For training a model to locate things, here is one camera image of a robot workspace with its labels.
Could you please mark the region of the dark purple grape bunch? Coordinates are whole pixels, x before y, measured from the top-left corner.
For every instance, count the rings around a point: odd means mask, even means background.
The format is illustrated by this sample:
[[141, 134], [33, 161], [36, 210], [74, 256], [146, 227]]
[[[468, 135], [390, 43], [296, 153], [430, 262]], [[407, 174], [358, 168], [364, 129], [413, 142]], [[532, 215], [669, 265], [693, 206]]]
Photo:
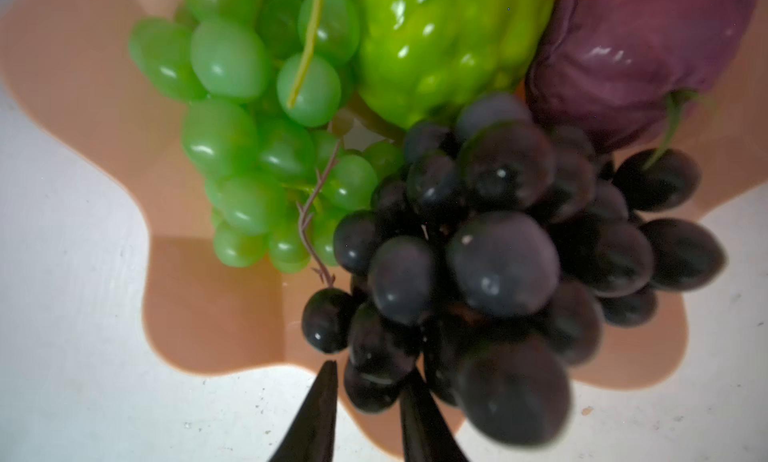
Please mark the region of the dark purple grape bunch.
[[660, 292], [725, 267], [710, 231], [667, 216], [700, 178], [677, 150], [613, 167], [583, 132], [545, 132], [506, 94], [453, 127], [420, 122], [386, 147], [361, 210], [300, 218], [324, 283], [303, 334], [348, 352], [342, 383], [361, 412], [410, 391], [499, 443], [547, 444], [571, 407], [567, 370], [595, 355], [605, 325], [642, 326]]

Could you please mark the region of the green grape bunch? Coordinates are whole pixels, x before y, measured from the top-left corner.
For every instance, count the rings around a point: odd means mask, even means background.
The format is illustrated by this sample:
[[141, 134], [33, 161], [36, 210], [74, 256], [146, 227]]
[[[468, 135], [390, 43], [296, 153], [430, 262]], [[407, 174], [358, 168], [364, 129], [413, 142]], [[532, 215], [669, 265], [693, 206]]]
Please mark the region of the green grape bunch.
[[183, 103], [226, 266], [337, 265], [341, 220], [402, 165], [399, 133], [357, 96], [358, 0], [180, 0], [132, 29], [129, 57]]

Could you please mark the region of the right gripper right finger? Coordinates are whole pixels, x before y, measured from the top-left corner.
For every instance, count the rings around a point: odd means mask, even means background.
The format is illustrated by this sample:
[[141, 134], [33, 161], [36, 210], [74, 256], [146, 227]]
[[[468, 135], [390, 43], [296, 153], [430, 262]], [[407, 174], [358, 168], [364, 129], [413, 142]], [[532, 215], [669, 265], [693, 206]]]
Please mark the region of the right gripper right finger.
[[405, 462], [467, 462], [423, 377], [414, 369], [399, 396]]

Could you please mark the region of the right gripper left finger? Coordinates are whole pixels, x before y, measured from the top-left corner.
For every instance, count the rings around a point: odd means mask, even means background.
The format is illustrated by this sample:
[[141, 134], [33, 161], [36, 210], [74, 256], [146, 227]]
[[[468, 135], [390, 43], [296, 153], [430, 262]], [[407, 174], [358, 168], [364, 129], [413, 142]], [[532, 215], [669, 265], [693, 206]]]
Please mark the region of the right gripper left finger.
[[326, 361], [270, 462], [332, 462], [337, 404], [337, 362]]

